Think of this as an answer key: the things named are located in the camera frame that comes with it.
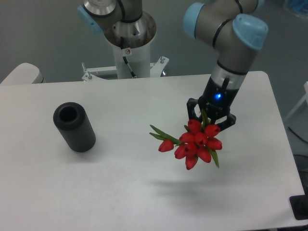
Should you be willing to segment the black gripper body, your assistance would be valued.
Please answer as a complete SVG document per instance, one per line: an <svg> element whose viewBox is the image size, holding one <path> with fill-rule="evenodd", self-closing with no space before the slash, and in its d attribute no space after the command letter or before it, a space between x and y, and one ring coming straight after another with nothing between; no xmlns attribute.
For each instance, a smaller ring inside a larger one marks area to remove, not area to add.
<svg viewBox="0 0 308 231"><path fill-rule="evenodd" d="M231 104L245 79L245 75L211 76L203 95L198 99L200 109L203 109L211 120L226 117L235 120L231 114Z"/></svg>

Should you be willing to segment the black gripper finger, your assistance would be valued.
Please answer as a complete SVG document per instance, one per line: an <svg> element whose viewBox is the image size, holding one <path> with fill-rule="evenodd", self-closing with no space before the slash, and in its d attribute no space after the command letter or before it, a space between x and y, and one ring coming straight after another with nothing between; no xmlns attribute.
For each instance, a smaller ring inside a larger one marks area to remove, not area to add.
<svg viewBox="0 0 308 231"><path fill-rule="evenodd" d="M202 119L202 114L199 116L195 112L195 107L199 106L199 99L194 99L194 98L189 98L187 103L187 111L188 111L188 118L189 120L194 119L194 120L203 120Z"/></svg>
<svg viewBox="0 0 308 231"><path fill-rule="evenodd" d="M222 122L216 123L215 119L211 119L210 121L210 124L217 125L220 128L220 131L228 129L229 127L235 125L235 123L236 123L236 116L231 113L229 113L226 116L226 119Z"/></svg>

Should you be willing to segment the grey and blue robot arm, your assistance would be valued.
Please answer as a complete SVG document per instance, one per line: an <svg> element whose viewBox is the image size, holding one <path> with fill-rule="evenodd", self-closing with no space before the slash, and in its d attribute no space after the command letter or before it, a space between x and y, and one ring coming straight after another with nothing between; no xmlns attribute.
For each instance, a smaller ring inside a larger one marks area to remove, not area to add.
<svg viewBox="0 0 308 231"><path fill-rule="evenodd" d="M210 5L196 2L183 17L184 31L219 52L217 64L203 94L189 99L190 119L202 120L195 108L206 112L211 124L221 130L233 126L231 104L268 33L267 24L252 16L261 0L216 0ZM154 19L140 0L86 0L78 15L92 33L104 34L113 46L117 76L151 77L149 46L156 35Z"/></svg>

